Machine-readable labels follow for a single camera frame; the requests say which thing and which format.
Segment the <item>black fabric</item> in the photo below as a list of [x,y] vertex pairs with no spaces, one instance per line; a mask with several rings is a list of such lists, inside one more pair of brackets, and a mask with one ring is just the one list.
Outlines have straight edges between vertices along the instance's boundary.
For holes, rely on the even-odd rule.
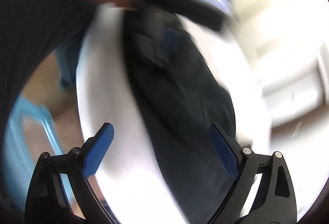
[[[37,65],[83,30],[96,6],[86,0],[0,0],[0,156],[8,116]],[[0,165],[0,223],[19,223]]]
[[142,18],[143,13],[134,11],[124,16],[130,84],[164,179],[189,222],[207,223],[233,183],[208,137],[214,122],[235,137],[231,98],[182,28],[176,30],[180,41],[167,66],[143,61],[134,42],[143,32]]

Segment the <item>blue fabric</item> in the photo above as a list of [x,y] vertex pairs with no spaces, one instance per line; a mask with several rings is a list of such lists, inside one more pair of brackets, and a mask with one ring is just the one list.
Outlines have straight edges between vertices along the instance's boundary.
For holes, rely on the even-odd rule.
[[[45,129],[46,136],[55,155],[64,154],[59,143],[53,119],[49,110],[43,105],[35,105],[22,96],[17,98],[15,106],[8,119],[4,137],[4,177],[8,192],[15,204],[24,211],[27,191],[29,189],[35,163],[27,147],[23,118],[29,116]],[[73,199],[73,192],[67,175],[62,175],[64,188],[68,199]]]
[[237,157],[214,125],[210,126],[209,132],[211,144],[222,162],[226,173],[237,179],[240,174],[237,167]]
[[94,175],[99,168],[108,148],[110,147],[114,138],[114,128],[108,124],[103,130],[100,137],[97,139],[93,148],[88,152],[85,157],[85,165],[83,167],[83,175],[87,179],[89,176]]
[[180,34],[171,29],[167,28],[164,30],[163,41],[161,43],[162,49],[166,52],[175,52],[180,39]]
[[82,30],[70,41],[60,45],[55,50],[58,67],[61,73],[59,84],[63,90],[75,87],[75,74],[78,67],[79,53],[85,32],[86,29]]

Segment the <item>person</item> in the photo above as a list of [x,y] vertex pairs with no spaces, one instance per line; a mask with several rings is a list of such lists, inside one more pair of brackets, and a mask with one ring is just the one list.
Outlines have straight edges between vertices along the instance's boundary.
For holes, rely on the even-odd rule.
[[[7,119],[25,83],[40,62],[59,45],[83,36],[96,5],[129,0],[0,0],[0,155]],[[0,221],[23,223],[11,202],[0,164]]]

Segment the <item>blue chair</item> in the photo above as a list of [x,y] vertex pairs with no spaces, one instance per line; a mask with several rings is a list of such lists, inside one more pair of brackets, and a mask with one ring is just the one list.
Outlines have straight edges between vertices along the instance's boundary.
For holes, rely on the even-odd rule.
[[[30,117],[42,125],[55,155],[64,154],[53,126],[49,110],[43,105],[35,105],[22,96],[17,98],[10,114],[4,137],[3,175],[9,195],[14,203],[25,210],[27,191],[35,163],[27,147],[23,133],[23,118]],[[74,196],[67,175],[62,175],[69,201]]]

